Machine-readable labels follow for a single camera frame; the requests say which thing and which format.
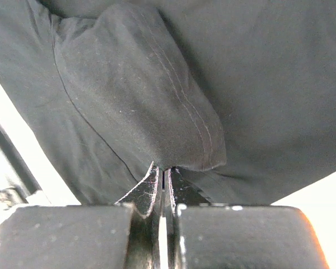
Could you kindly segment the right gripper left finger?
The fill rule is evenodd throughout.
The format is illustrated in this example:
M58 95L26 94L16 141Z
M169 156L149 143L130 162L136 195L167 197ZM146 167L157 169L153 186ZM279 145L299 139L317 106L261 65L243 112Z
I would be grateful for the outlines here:
M24 206L0 224L0 268L159 268L160 171L112 205Z

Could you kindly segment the black t shirt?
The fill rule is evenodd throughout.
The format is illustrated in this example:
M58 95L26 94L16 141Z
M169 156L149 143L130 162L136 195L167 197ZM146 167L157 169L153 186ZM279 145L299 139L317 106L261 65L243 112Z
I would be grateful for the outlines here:
M81 203L152 163L246 205L336 171L336 1L0 1L0 84Z

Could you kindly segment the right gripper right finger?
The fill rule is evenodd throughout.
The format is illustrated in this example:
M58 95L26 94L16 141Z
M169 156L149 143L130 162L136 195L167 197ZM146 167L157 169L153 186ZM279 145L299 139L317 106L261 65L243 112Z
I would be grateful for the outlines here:
M211 203L164 173L169 268L328 268L315 230L289 206Z

